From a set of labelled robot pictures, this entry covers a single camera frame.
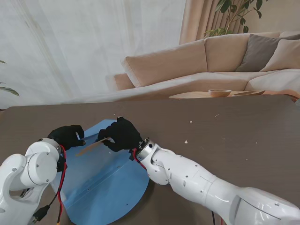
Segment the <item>blue circular board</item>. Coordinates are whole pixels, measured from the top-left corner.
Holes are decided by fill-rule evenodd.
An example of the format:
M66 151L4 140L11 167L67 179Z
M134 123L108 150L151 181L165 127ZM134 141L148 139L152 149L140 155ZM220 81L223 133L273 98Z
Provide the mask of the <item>blue circular board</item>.
M76 156L94 143L100 129L115 120L103 120L85 131L85 146L67 151L67 171L61 195L71 221L77 225L106 225L127 214L141 199L147 171L129 159L128 151L113 152L103 144ZM56 191L58 173L51 183Z

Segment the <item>table surface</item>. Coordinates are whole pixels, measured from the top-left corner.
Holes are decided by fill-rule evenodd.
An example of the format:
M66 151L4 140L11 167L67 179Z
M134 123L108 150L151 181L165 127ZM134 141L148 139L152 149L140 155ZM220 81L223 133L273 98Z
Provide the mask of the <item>table surface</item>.
M80 124L88 129L121 115L134 123L143 138L198 162L221 179L271 192L300 206L300 110L286 96L11 107L0 118L0 161L24 154L30 144L60 126ZM53 196L48 187L40 205ZM42 224L56 224L58 206L55 201ZM141 221L144 225L212 224L208 209L175 194L170 186L153 182L131 212L113 224ZM61 225L69 224L64 212Z
M248 91L232 91L230 92L228 97L232 97L232 95L248 92ZM172 95L169 98L211 98L210 93L207 91L192 91L187 93L181 93L178 95Z

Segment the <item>black glove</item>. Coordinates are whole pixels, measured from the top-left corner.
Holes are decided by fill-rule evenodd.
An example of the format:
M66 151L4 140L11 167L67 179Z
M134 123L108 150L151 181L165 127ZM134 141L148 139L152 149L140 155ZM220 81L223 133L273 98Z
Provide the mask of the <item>black glove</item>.
M48 138L52 138L58 144L64 146L65 150L69 150L72 147L85 145L85 141L79 140L76 133L80 138L84 138L84 131L80 125L57 128L48 135Z
M112 138L114 143L105 140L102 141L103 144L115 152L137 148L143 141L133 124L123 117L118 117L117 122L112 123L105 130L100 130L96 142L107 137Z

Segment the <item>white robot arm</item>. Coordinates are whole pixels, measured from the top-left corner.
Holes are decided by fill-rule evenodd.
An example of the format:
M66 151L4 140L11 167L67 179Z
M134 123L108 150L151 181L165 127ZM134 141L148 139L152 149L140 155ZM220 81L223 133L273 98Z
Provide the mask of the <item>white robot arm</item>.
M149 139L136 156L151 180L170 184L174 192L217 213L227 225L300 224L300 210L290 202L256 188L230 184Z
M33 143L25 156L14 154L0 167L0 224L34 224L31 219L41 196L57 173L60 146L44 138ZM28 190L23 196L11 196L10 191Z

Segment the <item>wall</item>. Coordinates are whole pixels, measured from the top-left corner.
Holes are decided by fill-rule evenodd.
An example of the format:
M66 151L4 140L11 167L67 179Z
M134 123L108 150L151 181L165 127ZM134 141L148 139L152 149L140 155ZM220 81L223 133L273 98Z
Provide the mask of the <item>wall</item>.
M246 15L249 33L300 30L300 0L264 0L260 11L261 19L256 12Z
M109 92L120 60L178 45L185 0L2 0L0 108Z

